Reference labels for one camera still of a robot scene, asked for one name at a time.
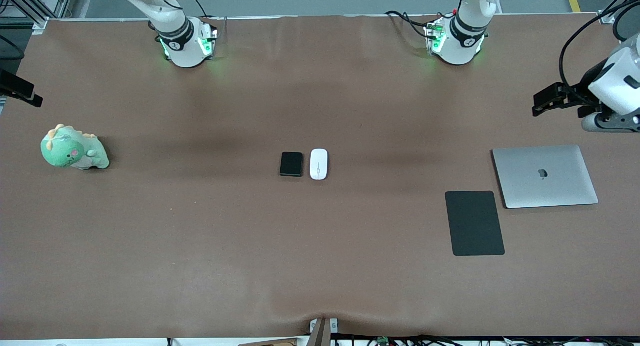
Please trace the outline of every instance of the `gray floor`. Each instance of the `gray floor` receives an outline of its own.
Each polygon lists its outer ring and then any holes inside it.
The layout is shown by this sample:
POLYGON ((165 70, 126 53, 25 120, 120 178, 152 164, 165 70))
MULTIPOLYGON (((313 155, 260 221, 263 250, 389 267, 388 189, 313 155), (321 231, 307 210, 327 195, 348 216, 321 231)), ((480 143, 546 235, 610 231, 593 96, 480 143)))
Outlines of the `gray floor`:
MULTIPOLYGON (((384 13, 390 9, 409 13, 450 11, 458 0, 200 0, 206 12, 217 16, 347 15, 384 13)), ((180 0, 188 15, 201 13, 194 0, 180 0)), ((570 12, 568 0, 502 0, 505 12, 570 12)), ((87 18, 142 17, 126 0, 91 0, 87 18)))
MULTIPOLYGON (((578 0, 583 12, 594 12, 605 9, 613 0, 578 0)), ((621 36, 629 38, 640 31, 640 7, 633 8, 620 20, 618 31, 621 36)))

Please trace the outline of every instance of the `green dinosaur plush toy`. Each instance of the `green dinosaur plush toy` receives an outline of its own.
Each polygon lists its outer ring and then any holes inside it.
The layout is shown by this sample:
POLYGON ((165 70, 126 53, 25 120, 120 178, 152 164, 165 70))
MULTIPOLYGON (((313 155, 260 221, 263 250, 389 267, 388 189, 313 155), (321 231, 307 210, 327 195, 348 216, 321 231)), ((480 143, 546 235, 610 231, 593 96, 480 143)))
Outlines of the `green dinosaur plush toy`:
POLYGON ((60 123, 49 131, 40 143, 42 156, 55 167, 107 168, 109 158, 105 147, 94 134, 76 131, 60 123))

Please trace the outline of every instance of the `black power bank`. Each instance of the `black power bank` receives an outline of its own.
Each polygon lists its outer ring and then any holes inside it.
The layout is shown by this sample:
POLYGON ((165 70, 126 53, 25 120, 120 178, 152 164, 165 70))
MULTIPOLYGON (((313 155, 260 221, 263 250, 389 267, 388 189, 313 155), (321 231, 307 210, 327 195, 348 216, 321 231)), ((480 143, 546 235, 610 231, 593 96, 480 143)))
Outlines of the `black power bank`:
POLYGON ((282 152, 280 175, 302 177, 302 158, 300 152, 282 152))
POLYGON ((445 198, 454 255, 505 254, 492 191, 449 191, 445 198))

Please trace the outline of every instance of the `laptop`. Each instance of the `laptop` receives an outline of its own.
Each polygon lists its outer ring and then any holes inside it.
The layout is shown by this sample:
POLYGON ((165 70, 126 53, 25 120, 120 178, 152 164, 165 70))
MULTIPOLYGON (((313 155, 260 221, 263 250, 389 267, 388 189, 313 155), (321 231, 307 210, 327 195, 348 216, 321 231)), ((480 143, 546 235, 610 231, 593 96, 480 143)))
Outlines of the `laptop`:
POLYGON ((496 148, 492 152, 507 208, 598 203, 578 145, 496 148))

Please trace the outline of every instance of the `robotic arm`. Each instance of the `robotic arm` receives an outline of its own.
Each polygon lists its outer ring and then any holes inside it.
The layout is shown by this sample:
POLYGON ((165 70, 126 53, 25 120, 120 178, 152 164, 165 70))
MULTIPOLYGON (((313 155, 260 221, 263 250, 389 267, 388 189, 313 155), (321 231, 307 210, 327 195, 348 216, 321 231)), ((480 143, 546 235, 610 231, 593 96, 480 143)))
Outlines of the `robotic arm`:
POLYGON ((194 67, 213 57, 218 32, 196 17, 187 17, 177 0, 128 0, 149 19, 160 35, 167 59, 194 67))
POLYGON ((585 131, 640 132, 640 33, 622 42, 577 84, 556 82, 535 94, 533 116, 574 106, 580 106, 585 131))
POLYGON ((427 25, 427 47, 444 61, 464 65, 480 52, 489 22, 498 9, 497 0, 461 0, 455 15, 427 25))

